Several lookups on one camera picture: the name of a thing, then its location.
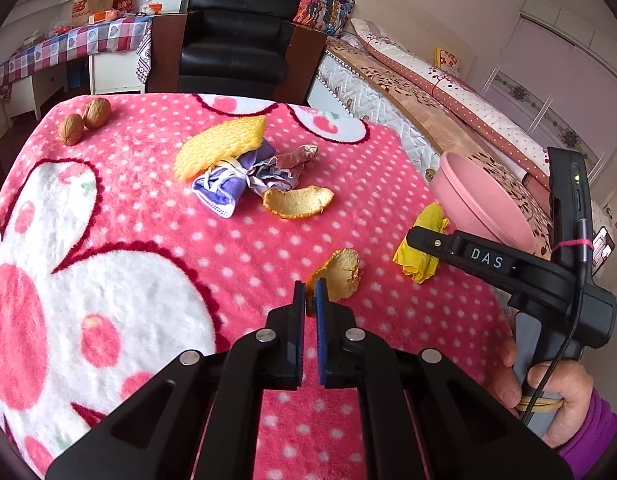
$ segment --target purple sleeve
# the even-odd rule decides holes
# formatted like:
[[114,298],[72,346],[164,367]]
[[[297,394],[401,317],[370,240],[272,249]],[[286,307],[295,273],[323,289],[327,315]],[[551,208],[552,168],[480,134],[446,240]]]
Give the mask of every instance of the purple sleeve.
[[616,433],[617,415],[611,411],[609,403],[593,390],[585,423],[559,449],[560,456],[571,466],[575,480],[582,478],[592,468]]

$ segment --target yellow foam fruit net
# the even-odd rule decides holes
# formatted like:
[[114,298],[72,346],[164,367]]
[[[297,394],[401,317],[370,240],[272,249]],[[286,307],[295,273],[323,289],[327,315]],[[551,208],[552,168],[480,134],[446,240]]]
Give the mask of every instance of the yellow foam fruit net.
[[338,301],[350,298],[360,283],[360,259],[353,249],[335,251],[306,280],[306,290],[313,295],[315,284],[320,278],[327,279],[329,300]]
[[335,193],[326,187],[308,186],[290,191],[269,189],[264,194],[264,207],[271,213],[288,220],[308,218],[322,213]]
[[226,121],[187,140],[175,157],[173,171],[178,180],[188,180],[218,160],[258,149],[264,142],[266,116]]
[[[444,218],[444,209],[436,203],[429,204],[419,214],[413,227],[425,227],[443,233],[449,225],[449,219]],[[407,244],[406,237],[402,240],[393,261],[402,267],[402,272],[411,276],[415,283],[424,283],[437,270],[439,260],[430,254],[423,253],[418,249],[413,249]]]

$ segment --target pink rubber band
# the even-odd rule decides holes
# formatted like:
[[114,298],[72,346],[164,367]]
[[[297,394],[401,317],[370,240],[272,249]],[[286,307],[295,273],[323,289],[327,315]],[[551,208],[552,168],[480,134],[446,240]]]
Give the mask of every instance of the pink rubber band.
[[555,251],[560,247],[572,247],[574,245],[585,245],[591,247],[591,250],[595,249],[591,240],[589,240],[588,238],[580,238],[578,240],[567,240],[566,242],[560,242],[555,247],[553,247],[553,250]]

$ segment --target red bag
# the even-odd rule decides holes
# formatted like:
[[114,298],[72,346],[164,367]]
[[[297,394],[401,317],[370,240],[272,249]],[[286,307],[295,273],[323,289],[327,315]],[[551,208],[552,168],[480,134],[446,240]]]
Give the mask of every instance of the red bag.
[[133,0],[113,0],[112,8],[119,10],[123,16],[128,12],[133,12]]

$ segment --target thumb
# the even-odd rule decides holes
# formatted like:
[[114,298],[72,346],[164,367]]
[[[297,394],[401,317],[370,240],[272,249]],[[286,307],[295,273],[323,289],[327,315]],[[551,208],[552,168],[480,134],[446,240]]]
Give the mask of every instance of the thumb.
[[[530,386],[537,388],[548,368],[548,363],[531,368],[527,375]],[[544,391],[559,394],[564,399],[564,404],[557,410],[542,440],[550,447],[562,446],[578,432],[585,421],[593,393],[593,378],[577,361],[562,361],[557,365]]]

